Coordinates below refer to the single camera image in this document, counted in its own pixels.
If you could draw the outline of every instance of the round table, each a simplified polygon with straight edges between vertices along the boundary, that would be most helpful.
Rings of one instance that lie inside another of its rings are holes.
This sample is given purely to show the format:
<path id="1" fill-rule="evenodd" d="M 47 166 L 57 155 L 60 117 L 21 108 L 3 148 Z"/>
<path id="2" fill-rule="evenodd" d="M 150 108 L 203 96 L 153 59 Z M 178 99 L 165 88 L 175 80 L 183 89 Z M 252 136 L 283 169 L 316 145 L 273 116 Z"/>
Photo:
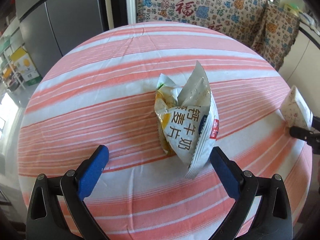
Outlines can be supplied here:
<path id="1" fill-rule="evenodd" d="M 28 204 L 36 176 L 76 169 L 98 145 L 110 160 L 85 203 L 111 239 L 208 239 L 233 205 L 212 166 L 194 180 L 160 147 L 153 106 L 160 73 L 183 86 L 198 60 L 217 104 L 216 145 L 256 176 L 279 173 L 295 223 L 311 177 L 311 148 L 279 112 L 289 87 L 259 55 L 215 31 L 180 23 L 124 26 L 82 43 L 47 73 L 26 108 L 18 163 Z M 256 198 L 239 234 L 257 209 Z M 79 234 L 61 203 L 72 232 Z"/>

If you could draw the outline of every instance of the table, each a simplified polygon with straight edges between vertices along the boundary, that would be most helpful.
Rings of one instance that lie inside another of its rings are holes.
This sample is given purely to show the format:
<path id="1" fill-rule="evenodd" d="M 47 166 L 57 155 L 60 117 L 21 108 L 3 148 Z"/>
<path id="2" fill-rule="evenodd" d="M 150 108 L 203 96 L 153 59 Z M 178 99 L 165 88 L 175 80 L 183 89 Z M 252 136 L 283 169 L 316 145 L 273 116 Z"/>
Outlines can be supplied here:
<path id="1" fill-rule="evenodd" d="M 183 86 L 198 60 L 215 98 L 216 145 L 257 176 L 279 173 L 295 223 L 311 177 L 311 148 L 291 138 L 278 110 L 289 87 L 255 52 L 215 31 L 180 23 L 143 23 L 102 33 L 65 55 L 44 77 L 25 111 L 19 178 L 28 204 L 40 173 L 76 169 L 99 144 L 110 150 L 86 205 L 111 239 L 208 239 L 233 204 L 207 164 L 194 180 L 166 156 L 153 110 L 160 73 Z M 239 234 L 257 209 L 256 198 Z M 77 233 L 61 203 L 67 223 Z"/>

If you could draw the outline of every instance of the metal bolt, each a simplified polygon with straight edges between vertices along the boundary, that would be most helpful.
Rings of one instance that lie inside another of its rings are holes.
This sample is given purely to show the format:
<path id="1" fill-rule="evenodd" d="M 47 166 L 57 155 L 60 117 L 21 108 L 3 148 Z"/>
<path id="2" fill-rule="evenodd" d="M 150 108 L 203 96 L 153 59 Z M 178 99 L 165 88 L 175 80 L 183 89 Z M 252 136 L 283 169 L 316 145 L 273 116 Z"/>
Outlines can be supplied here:
<path id="1" fill-rule="evenodd" d="M 37 179 L 39 179 L 39 180 L 41 180 L 43 178 L 44 178 L 44 174 L 39 174 L 38 177 L 37 177 Z"/>
<path id="2" fill-rule="evenodd" d="M 244 171 L 243 174 L 246 176 L 246 177 L 251 177 L 252 176 L 252 172 L 251 171 Z"/>
<path id="3" fill-rule="evenodd" d="M 282 178 L 281 178 L 281 176 L 279 174 L 275 174 L 275 179 L 276 180 L 281 180 Z"/>
<path id="4" fill-rule="evenodd" d="M 75 173 L 76 173 L 75 170 L 68 170 L 68 171 L 67 171 L 67 176 L 68 176 L 68 177 L 72 177 Z"/>

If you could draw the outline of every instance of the blue gripper pad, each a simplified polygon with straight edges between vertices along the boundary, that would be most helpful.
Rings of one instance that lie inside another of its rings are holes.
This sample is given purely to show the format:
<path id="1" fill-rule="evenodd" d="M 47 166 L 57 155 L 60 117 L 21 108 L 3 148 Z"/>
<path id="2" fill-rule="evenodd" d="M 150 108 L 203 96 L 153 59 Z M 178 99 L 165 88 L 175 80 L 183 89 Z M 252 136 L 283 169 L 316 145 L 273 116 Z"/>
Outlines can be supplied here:
<path id="1" fill-rule="evenodd" d="M 230 168 L 227 165 L 227 162 L 230 163 L 230 160 L 221 151 L 225 157 L 224 161 L 218 151 L 221 151 L 219 147 L 214 147 L 212 149 L 210 154 L 211 165 L 216 171 L 228 196 L 237 201 L 240 197 L 240 182 L 237 180 L 237 178 L 231 172 Z"/>
<path id="2" fill-rule="evenodd" d="M 98 153 L 94 153 L 97 154 L 96 157 L 79 179 L 79 188 L 77 193 L 81 201 L 83 201 L 85 197 L 90 196 L 103 172 L 104 167 L 109 161 L 109 150 L 106 146 L 100 145 L 96 151 L 98 151 Z"/>

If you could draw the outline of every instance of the snack package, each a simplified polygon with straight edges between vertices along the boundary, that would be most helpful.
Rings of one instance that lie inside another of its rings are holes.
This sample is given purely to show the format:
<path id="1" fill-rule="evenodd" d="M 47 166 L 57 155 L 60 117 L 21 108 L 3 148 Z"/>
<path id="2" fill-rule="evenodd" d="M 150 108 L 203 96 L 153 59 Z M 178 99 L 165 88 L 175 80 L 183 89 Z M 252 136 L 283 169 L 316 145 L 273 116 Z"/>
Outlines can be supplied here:
<path id="1" fill-rule="evenodd" d="M 217 106 L 198 61 L 183 88 L 160 75 L 155 112 L 162 149 L 176 153 L 188 165 L 186 178 L 194 179 L 208 161 L 219 131 Z"/>
<path id="2" fill-rule="evenodd" d="M 298 126 L 310 130 L 313 114 L 296 86 L 292 86 L 280 106 L 280 112 L 288 127 Z"/>

